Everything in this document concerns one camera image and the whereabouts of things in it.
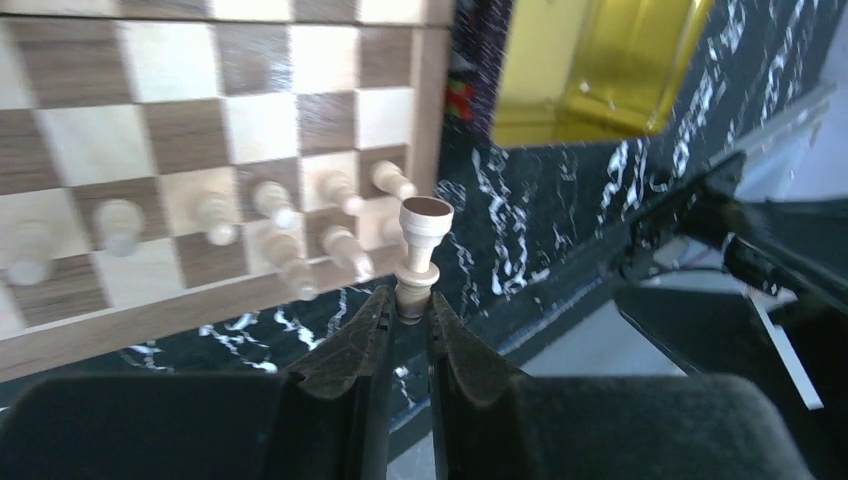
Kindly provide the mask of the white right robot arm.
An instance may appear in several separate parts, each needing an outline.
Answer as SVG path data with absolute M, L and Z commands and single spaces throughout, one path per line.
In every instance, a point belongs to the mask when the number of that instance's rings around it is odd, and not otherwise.
M 737 199 L 746 155 L 736 152 L 713 171 L 642 216 L 633 247 L 657 246 L 675 233 L 722 256 L 722 273 L 755 291 L 794 299 L 760 314 L 739 293 L 631 284 L 615 294 L 623 317 L 687 372 L 737 375 L 774 403 L 802 398 L 773 341 L 786 333 L 823 409 L 847 413 L 847 202 Z

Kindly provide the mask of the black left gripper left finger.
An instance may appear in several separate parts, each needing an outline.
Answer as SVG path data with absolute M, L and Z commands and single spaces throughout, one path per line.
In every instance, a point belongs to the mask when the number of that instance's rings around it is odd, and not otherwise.
M 1 426 L 5 479 L 375 479 L 388 462 L 395 296 L 377 288 L 278 374 L 52 378 Z

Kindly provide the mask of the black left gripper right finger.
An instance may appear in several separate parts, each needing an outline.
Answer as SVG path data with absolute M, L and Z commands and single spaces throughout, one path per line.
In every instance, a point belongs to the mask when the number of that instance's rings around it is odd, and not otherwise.
M 777 408 L 750 381 L 534 377 L 428 308 L 440 479 L 808 479 Z

